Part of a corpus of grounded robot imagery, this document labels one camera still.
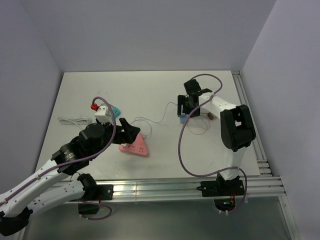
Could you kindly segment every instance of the brown object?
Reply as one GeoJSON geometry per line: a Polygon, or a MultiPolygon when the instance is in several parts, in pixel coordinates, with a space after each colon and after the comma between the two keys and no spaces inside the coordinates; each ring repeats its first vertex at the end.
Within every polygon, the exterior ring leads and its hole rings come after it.
{"type": "Polygon", "coordinates": [[[215,115],[213,115],[211,112],[208,112],[207,116],[211,121],[216,118],[215,115]]]}

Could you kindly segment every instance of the wall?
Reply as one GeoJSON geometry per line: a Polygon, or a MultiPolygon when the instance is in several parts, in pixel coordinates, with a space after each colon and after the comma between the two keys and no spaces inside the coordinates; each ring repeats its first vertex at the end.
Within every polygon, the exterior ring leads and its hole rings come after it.
{"type": "Polygon", "coordinates": [[[62,75],[19,1],[0,1],[0,32],[3,193],[35,170],[62,75]]]}
{"type": "Polygon", "coordinates": [[[320,2],[278,0],[242,73],[272,171],[303,239],[319,239],[320,2]]]}
{"type": "Polygon", "coordinates": [[[276,0],[20,0],[64,72],[241,70],[276,0]]]}

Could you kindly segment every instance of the red knob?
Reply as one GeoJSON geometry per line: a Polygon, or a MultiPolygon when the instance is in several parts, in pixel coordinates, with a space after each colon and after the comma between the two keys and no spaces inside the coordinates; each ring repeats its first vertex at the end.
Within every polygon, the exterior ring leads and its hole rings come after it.
{"type": "Polygon", "coordinates": [[[91,104],[91,109],[97,111],[98,110],[98,105],[96,103],[91,104]]]}

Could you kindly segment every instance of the pink power strip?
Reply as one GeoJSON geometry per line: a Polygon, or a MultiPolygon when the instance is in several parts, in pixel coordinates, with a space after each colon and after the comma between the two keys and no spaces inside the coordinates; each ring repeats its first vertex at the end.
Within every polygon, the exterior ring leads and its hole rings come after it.
{"type": "Polygon", "coordinates": [[[134,143],[126,144],[125,146],[120,145],[119,150],[124,153],[135,154],[143,157],[147,157],[149,155],[144,138],[140,133],[136,136],[134,143]]]}

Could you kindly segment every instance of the white table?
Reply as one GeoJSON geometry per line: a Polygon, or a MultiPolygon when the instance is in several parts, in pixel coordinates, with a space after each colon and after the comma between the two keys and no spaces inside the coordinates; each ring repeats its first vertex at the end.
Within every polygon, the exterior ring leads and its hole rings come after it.
{"type": "MultiPolygon", "coordinates": [[[[218,96],[239,105],[240,100],[230,71],[129,71],[129,72],[70,72],[65,73],[54,105],[41,154],[39,169],[52,154],[79,134],[75,125],[61,125],[58,117],[94,119],[90,109],[95,96],[105,98],[120,109],[120,117],[129,123],[135,117],[161,120],[168,102],[177,102],[184,95],[183,83],[197,74],[210,73],[219,77],[223,88],[218,96]]],[[[199,77],[201,88],[215,90],[216,79],[199,77]]],[[[96,180],[167,179],[191,177],[180,166],[177,154],[178,138],[182,125],[177,117],[177,107],[170,104],[163,121],[165,125],[152,125],[152,136],[145,140],[149,157],[120,152],[112,144],[80,173],[90,173],[96,180]]],[[[210,122],[211,128],[203,135],[194,135],[186,129],[182,139],[182,158],[193,173],[206,174],[222,168],[224,145],[220,137],[220,121],[210,122]]],[[[149,131],[146,123],[136,123],[142,133],[149,131]]],[[[201,132],[190,123],[194,132],[201,132]]],[[[254,148],[248,147],[241,168],[248,176],[260,175],[254,148]]]]}

